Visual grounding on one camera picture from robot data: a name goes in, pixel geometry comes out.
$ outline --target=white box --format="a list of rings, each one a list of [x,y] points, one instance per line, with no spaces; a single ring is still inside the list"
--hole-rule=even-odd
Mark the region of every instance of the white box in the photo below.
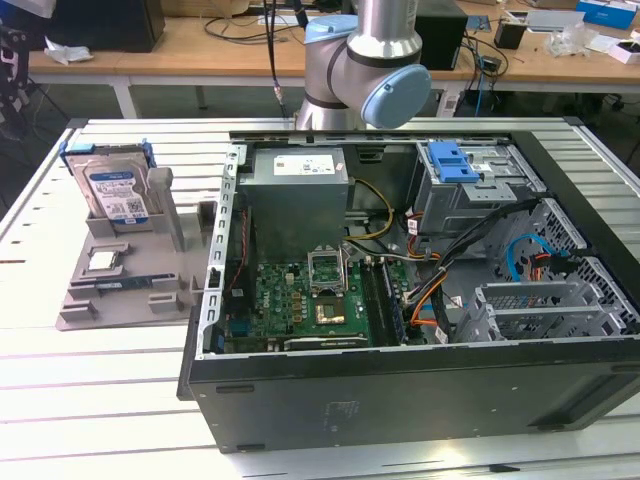
[[[627,65],[640,64],[640,43],[623,40],[609,49],[609,55]]]

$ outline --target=small circuit board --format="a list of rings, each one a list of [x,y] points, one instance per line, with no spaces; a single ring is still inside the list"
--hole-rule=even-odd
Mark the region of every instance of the small circuit board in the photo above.
[[[394,294],[401,298],[409,282],[401,262],[389,262]],[[251,350],[258,339],[285,341],[291,338],[357,337],[364,346],[374,346],[367,302],[363,292],[361,263],[349,263],[345,292],[312,294],[310,278],[335,278],[335,264],[316,264],[309,276],[306,263],[260,264],[256,285],[256,305],[250,318],[232,318],[227,338],[235,351]]]

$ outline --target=blue plastic latch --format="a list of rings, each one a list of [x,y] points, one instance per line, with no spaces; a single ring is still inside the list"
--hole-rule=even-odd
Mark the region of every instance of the blue plastic latch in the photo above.
[[[304,43],[347,37],[357,27],[358,17],[356,15],[328,15],[314,18],[307,25]]]
[[[67,149],[66,153],[72,155],[91,155],[95,150],[96,146],[93,143],[75,143]]]
[[[440,172],[443,183],[476,183],[480,180],[469,165],[469,157],[455,142],[429,142],[427,145],[433,165]]]
[[[71,170],[71,167],[69,166],[67,155],[90,155],[95,151],[95,149],[96,146],[93,143],[76,143],[73,146],[69,147],[69,143],[67,141],[64,141],[60,144],[58,155],[73,177],[73,170]]]
[[[156,168],[156,157],[153,155],[153,146],[147,142],[146,138],[142,139],[142,150],[147,159],[147,166]]]

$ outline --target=blue hard drive label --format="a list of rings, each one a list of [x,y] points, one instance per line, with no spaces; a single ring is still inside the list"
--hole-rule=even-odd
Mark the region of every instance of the blue hard drive label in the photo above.
[[[91,188],[107,218],[121,225],[144,223],[149,213],[142,196],[135,191],[133,172],[104,172],[89,175]]]

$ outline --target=yellow wire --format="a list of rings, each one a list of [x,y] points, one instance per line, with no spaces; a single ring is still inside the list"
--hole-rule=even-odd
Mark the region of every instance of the yellow wire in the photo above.
[[[344,238],[345,238],[345,240],[372,240],[374,238],[378,238],[379,236],[384,235],[385,233],[387,233],[389,231],[389,229],[391,228],[391,226],[393,225],[393,208],[391,208],[391,204],[384,197],[384,195],[382,195],[382,193],[380,193],[380,190],[378,190],[376,187],[371,185],[369,182],[367,182],[366,180],[362,180],[361,178],[356,178],[355,181],[356,181],[356,183],[361,183],[363,185],[366,185],[378,197],[380,197],[380,200],[382,200],[384,202],[384,204],[386,205],[386,207],[387,207],[387,211],[389,212],[389,218],[387,219],[387,223],[385,224],[385,226],[379,232],[367,233],[366,235],[355,235],[355,236],[352,235],[352,236],[348,236],[348,237],[344,237]]]

